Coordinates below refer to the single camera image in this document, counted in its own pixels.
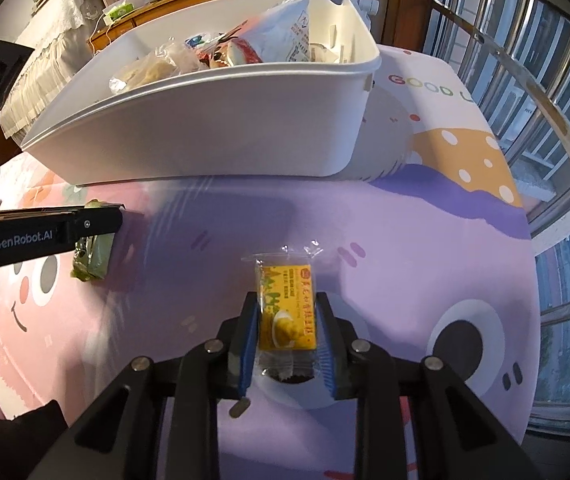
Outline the green snack packet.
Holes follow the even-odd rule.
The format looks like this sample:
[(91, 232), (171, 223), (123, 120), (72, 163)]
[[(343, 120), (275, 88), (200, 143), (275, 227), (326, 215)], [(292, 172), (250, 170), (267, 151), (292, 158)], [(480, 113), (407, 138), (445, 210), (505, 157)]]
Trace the green snack packet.
[[(97, 207), (102, 204), (109, 203), (93, 198), (84, 207)], [(76, 243), (70, 276), (81, 282), (106, 278), (115, 236), (116, 234), (91, 236)]]

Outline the yellow small cake packet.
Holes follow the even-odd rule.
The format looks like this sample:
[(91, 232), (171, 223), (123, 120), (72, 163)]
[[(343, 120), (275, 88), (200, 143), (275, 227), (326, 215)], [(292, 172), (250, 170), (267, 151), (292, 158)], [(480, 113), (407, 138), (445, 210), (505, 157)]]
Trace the yellow small cake packet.
[(315, 271), (323, 252), (316, 240), (296, 249), (284, 245), (246, 258), (253, 264), (260, 306), (257, 367), (281, 384), (314, 378), (317, 360)]

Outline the red white large snack bag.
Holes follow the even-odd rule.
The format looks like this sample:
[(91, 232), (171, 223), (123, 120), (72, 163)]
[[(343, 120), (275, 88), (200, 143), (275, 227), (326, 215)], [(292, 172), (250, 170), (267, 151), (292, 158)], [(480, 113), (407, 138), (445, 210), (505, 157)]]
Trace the red white large snack bag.
[(283, 0), (230, 30), (213, 58), (224, 66), (309, 62), (310, 0)]

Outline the blue foil snack packet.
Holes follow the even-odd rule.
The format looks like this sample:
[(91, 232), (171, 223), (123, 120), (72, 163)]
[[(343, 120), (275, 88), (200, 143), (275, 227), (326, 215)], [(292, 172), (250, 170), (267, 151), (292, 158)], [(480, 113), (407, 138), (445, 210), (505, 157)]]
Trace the blue foil snack packet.
[(200, 32), (200, 34), (185, 39), (184, 44), (187, 47), (198, 50), (206, 47), (208, 44), (215, 44), (220, 37), (220, 34), (214, 34), (213, 32)]

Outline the cartoon printed table cover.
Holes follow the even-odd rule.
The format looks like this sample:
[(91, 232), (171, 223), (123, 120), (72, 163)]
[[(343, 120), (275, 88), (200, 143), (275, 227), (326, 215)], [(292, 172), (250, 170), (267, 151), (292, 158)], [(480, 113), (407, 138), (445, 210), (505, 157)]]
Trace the cartoon printed table cover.
[(355, 478), (407, 477), (407, 422), (428, 479), (536, 478), (446, 361), (392, 356), (336, 316), (317, 286), (321, 262), (317, 245), (251, 256), (255, 286), (235, 318), (183, 356), (134, 359), (72, 426), (54, 404), (0, 420), (0, 479), (218, 478), (218, 403), (242, 408), (253, 375), (279, 363), (296, 386), (321, 380), (332, 400), (357, 405)]

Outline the lace covered cabinet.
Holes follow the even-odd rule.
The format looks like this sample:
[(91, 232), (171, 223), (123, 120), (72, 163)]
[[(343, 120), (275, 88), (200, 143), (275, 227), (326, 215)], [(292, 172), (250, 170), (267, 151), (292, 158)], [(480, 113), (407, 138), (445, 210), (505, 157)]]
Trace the lace covered cabinet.
[(22, 140), (64, 86), (91, 60), (88, 40), (102, 17), (102, 0), (48, 0), (16, 40), (33, 49), (4, 106), (4, 136)]

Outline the white plastic storage bin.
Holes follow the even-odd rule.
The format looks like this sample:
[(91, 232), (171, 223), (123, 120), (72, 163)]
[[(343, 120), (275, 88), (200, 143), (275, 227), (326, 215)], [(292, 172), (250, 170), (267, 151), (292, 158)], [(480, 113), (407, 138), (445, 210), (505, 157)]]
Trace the white plastic storage bin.
[(283, 0), (212, 0), (136, 26), (46, 106), (22, 149), (73, 184), (192, 176), (328, 177), (355, 149), (381, 55), (350, 1), (310, 0), (333, 63), (178, 75), (121, 94), (109, 79), (170, 38), (226, 32)]

